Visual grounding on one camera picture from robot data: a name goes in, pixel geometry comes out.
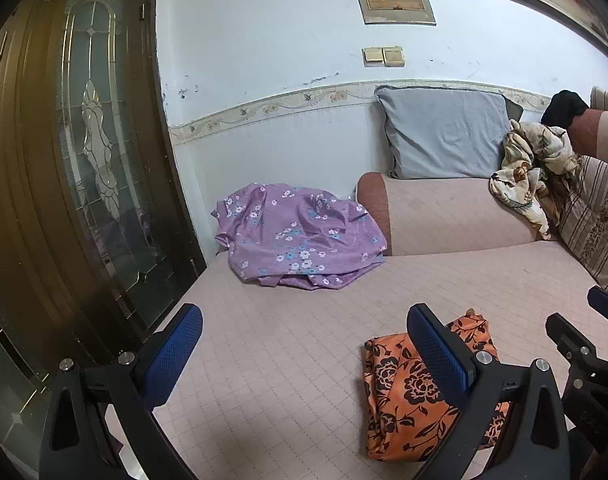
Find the purple floral garment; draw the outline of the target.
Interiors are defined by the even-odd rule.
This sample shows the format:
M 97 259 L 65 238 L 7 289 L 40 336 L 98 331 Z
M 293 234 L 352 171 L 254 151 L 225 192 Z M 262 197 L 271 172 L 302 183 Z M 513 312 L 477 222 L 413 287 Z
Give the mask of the purple floral garment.
M 365 206 L 317 188 L 252 183 L 212 216 L 231 270 L 266 287 L 340 289 L 382 264 L 387 249 Z

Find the striped beige cushion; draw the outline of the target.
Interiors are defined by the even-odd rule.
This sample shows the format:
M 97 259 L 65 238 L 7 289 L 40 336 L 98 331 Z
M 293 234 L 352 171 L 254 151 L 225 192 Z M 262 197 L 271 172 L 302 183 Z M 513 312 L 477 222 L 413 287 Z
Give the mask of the striped beige cushion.
M 573 256 L 608 292 L 608 163 L 578 157 L 558 232 Z

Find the grey pillow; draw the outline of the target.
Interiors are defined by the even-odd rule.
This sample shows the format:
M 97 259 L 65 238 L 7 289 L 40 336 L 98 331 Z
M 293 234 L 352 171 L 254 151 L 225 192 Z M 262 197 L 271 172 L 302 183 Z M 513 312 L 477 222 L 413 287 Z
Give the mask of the grey pillow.
M 523 107 L 500 93 L 380 86 L 392 153 L 401 180 L 489 178 L 500 167 L 503 139 Z

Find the orange black floral garment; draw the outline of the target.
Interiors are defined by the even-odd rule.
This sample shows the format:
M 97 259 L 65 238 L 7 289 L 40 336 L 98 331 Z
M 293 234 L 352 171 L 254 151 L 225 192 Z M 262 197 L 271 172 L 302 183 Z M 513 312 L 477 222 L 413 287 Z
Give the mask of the orange black floral garment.
M 425 462 L 459 416 L 406 334 L 370 339 L 363 351 L 366 453 L 380 462 Z

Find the cream floral crumpled cloth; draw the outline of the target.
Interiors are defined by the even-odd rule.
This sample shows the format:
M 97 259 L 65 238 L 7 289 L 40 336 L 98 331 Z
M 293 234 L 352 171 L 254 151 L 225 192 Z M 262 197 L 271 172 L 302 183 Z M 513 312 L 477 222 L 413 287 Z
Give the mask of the cream floral crumpled cloth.
M 540 238 L 550 240 L 563 208 L 562 193 L 554 184 L 576 177 L 579 170 L 567 131 L 512 119 L 502 148 L 500 168 L 488 182 L 490 194 L 524 217 Z

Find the beige wall switch plate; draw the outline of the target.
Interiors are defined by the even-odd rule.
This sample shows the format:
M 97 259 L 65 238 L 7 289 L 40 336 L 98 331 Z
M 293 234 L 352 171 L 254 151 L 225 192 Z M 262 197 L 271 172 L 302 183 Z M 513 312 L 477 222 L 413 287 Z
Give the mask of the beige wall switch plate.
M 362 61 L 367 67 L 404 67 L 406 59 L 402 47 L 369 47 L 361 50 Z

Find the dark wooden glass door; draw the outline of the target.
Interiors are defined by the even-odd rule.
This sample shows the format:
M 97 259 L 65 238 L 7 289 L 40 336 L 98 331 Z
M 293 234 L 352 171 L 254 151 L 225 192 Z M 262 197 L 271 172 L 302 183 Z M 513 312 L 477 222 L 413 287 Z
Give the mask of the dark wooden glass door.
M 154 0 L 16 0 L 0 24 L 0 448 L 23 477 L 59 364 L 138 350 L 202 271 Z

